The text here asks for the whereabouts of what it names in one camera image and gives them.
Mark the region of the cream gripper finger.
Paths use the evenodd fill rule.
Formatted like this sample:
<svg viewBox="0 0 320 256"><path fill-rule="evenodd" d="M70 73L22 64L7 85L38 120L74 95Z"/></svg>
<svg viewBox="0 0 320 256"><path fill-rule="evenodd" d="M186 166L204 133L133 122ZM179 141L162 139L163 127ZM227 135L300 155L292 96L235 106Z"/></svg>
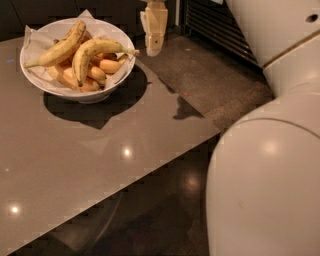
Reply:
<svg viewBox="0 0 320 256"><path fill-rule="evenodd" d="M140 12L140 20L145 32L146 54L157 56L163 46L166 34L168 10L166 0L142 0L146 7Z"/></svg>

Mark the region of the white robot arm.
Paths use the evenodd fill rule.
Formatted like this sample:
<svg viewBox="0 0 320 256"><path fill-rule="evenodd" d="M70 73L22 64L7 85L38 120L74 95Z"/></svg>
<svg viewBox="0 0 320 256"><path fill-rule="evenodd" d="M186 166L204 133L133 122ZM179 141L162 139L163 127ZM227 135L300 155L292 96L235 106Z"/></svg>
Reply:
<svg viewBox="0 0 320 256"><path fill-rule="evenodd" d="M319 17L320 0L187 0L188 27L259 66L274 95L213 152L210 256L320 256Z"/></svg>

